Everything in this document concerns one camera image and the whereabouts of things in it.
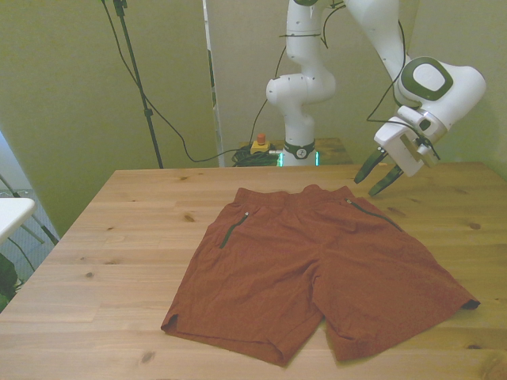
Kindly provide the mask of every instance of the pocket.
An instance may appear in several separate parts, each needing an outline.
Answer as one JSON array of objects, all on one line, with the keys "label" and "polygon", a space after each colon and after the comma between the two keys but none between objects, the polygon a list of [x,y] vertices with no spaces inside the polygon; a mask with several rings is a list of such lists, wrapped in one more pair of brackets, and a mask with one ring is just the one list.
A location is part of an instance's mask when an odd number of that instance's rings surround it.
[{"label": "pocket", "polygon": [[231,227],[229,227],[229,230],[225,234],[225,238],[222,240],[222,244],[220,244],[220,249],[225,248],[227,242],[229,241],[229,238],[231,237],[232,233],[234,232],[234,229],[238,226],[241,226],[249,217],[250,213],[246,212],[245,215],[242,217],[242,219],[233,224]]},{"label": "pocket", "polygon": [[380,218],[380,219],[383,219],[385,220],[386,222],[389,222],[391,225],[393,225],[394,227],[396,227],[399,231],[403,232],[402,228],[400,226],[398,226],[395,222],[393,222],[392,220],[390,220],[387,216],[384,216],[384,215],[381,215],[381,214],[376,214],[375,212],[371,212],[371,211],[368,211],[364,208],[362,208],[362,206],[360,206],[359,204],[353,202],[352,200],[348,199],[348,198],[345,198],[345,201],[354,206],[357,210],[361,211],[361,212],[364,212],[365,214],[367,215],[370,215],[370,216],[374,216],[376,218]]}]

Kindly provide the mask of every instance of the shorts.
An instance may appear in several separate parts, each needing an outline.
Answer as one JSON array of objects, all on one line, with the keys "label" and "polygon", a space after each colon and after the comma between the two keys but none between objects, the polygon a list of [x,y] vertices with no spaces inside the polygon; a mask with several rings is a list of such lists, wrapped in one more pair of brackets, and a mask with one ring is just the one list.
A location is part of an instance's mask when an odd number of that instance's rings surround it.
[{"label": "shorts", "polygon": [[348,188],[240,188],[208,227],[162,323],[285,366],[323,318],[337,360],[382,352],[479,302]]}]

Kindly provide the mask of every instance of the green leaf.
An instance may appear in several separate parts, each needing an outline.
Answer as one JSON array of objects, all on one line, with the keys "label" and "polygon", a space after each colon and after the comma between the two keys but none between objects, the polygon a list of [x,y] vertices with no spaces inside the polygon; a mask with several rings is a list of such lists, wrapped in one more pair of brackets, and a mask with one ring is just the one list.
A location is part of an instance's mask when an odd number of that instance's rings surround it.
[{"label": "green leaf", "polygon": [[14,264],[0,253],[0,295],[12,299],[16,294],[17,273]]},{"label": "green leaf", "polygon": [[0,313],[4,310],[9,303],[9,299],[0,294]]}]

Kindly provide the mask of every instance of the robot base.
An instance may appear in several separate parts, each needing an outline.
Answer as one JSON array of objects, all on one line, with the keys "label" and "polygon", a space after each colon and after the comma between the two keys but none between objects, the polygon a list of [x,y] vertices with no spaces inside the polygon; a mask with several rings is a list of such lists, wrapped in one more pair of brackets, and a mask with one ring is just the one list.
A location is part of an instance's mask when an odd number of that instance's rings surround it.
[{"label": "robot base", "polygon": [[318,166],[319,165],[319,154],[317,150],[314,150],[308,157],[304,159],[298,159],[294,157],[294,154],[283,150],[280,154],[279,166]]}]

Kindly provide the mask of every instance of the wall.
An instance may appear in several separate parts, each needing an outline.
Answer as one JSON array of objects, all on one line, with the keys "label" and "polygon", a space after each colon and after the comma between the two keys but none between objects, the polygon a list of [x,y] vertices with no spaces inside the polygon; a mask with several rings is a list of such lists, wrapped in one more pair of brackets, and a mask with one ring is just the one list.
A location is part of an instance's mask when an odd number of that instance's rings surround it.
[{"label": "wall", "polygon": [[[273,78],[285,46],[288,1],[207,0],[215,88],[224,149],[248,141],[255,116],[265,100],[265,87]],[[401,2],[400,19],[410,42],[418,0]],[[378,103],[390,79],[375,49],[346,9],[328,21],[326,36],[330,49],[322,45],[326,67],[337,79],[334,98],[306,106],[315,118],[316,137],[339,137],[355,162],[362,163],[376,148],[373,136],[378,124],[365,120]],[[298,73],[300,68],[287,57],[279,74]],[[388,98],[380,117],[391,117],[394,102]],[[284,138],[284,121],[267,104],[255,134],[269,139]]]},{"label": "wall", "polygon": [[445,161],[484,162],[507,180],[506,14],[499,0],[421,0],[410,53],[481,71],[486,95],[437,151]]},{"label": "wall", "polygon": [[[193,157],[215,155],[202,0],[129,1],[125,13],[147,96]],[[0,36],[2,133],[62,235],[114,170],[158,167],[139,91],[98,0],[0,2]],[[166,167],[217,165],[194,165],[154,123]]]}]

